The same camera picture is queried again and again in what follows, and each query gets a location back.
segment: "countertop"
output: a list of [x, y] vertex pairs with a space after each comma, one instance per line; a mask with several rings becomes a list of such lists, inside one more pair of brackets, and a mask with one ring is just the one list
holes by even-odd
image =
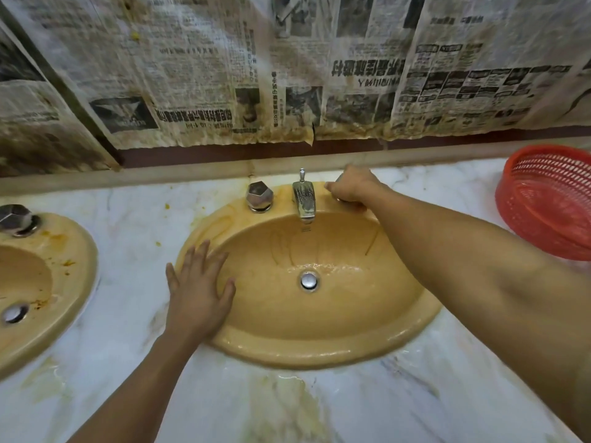
[[[397, 191], [505, 226], [494, 203], [504, 159], [375, 170]], [[338, 172], [310, 173], [311, 181]], [[269, 186], [298, 175], [265, 177]], [[244, 196], [227, 179], [2, 198], [68, 216], [99, 248], [85, 310], [41, 356], [0, 382], [0, 443], [59, 443], [146, 355], [166, 319], [164, 267], [201, 218]], [[164, 417], [166, 443], [577, 442], [445, 309], [384, 357], [335, 369], [272, 370], [203, 345]]]

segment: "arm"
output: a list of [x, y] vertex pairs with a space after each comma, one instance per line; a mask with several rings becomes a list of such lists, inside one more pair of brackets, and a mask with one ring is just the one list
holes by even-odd
[[349, 166], [326, 188], [372, 210], [417, 280], [582, 437], [591, 417], [591, 398], [585, 406], [577, 396], [591, 389], [587, 276], [496, 225], [396, 193], [369, 170]]
[[160, 423], [174, 386], [197, 346], [215, 334], [232, 306], [232, 279], [221, 297], [216, 280], [227, 253], [206, 261], [209, 242], [188, 249], [180, 275], [166, 266], [170, 303], [164, 333], [144, 361], [84, 423], [68, 443], [149, 443]]

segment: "yellow sink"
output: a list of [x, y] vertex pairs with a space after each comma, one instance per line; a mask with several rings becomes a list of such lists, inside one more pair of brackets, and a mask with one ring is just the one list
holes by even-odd
[[41, 214], [31, 236], [0, 234], [0, 378], [49, 347], [93, 288], [97, 251], [74, 221]]
[[183, 245], [211, 239], [230, 255], [218, 280], [236, 297], [218, 349], [271, 366], [314, 368], [386, 353], [417, 335], [439, 301], [404, 266], [369, 211], [336, 201], [319, 183], [316, 219], [296, 215], [291, 186], [269, 211], [238, 199], [205, 218]]

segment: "hand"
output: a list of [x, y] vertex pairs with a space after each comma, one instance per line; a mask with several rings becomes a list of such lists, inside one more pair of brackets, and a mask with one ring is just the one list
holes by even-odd
[[366, 190], [381, 185], [382, 183], [369, 169], [347, 165], [339, 181], [327, 182], [324, 187], [338, 199], [363, 203]]
[[166, 265], [170, 303], [164, 334], [185, 340], [195, 348], [222, 326], [236, 293], [236, 285], [230, 278], [221, 297], [218, 296], [216, 282], [228, 254], [208, 259], [208, 249], [209, 240], [203, 241], [197, 250], [189, 247], [178, 276], [171, 263]]

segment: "hexagonal knob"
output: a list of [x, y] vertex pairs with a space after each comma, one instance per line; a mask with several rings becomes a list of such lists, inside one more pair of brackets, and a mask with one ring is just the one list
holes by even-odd
[[3, 205], [0, 207], [0, 231], [13, 233], [25, 230], [31, 226], [33, 215], [28, 208], [18, 205]]
[[255, 182], [248, 185], [247, 204], [256, 213], [271, 208], [273, 203], [273, 191], [263, 182]]

